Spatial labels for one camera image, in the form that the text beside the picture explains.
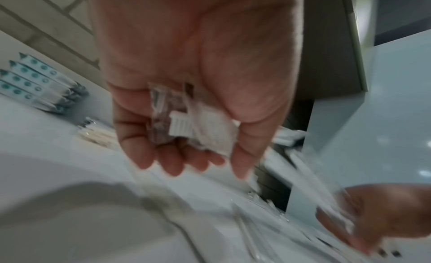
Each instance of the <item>hand holding plastic packet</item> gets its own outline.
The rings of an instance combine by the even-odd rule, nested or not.
[[[153,86],[151,97],[154,114],[149,126],[149,138],[152,142],[164,144],[177,137],[185,137],[190,145],[198,149],[208,149],[230,157],[238,134],[237,125],[203,89],[185,84],[183,93],[180,93]],[[303,137],[303,131],[280,127],[273,142],[292,146]],[[335,181],[324,179],[322,173],[315,173],[315,158],[296,150],[289,152],[289,158],[293,164],[268,148],[263,164],[300,189],[342,229],[352,233],[354,217],[349,214],[347,193]]]

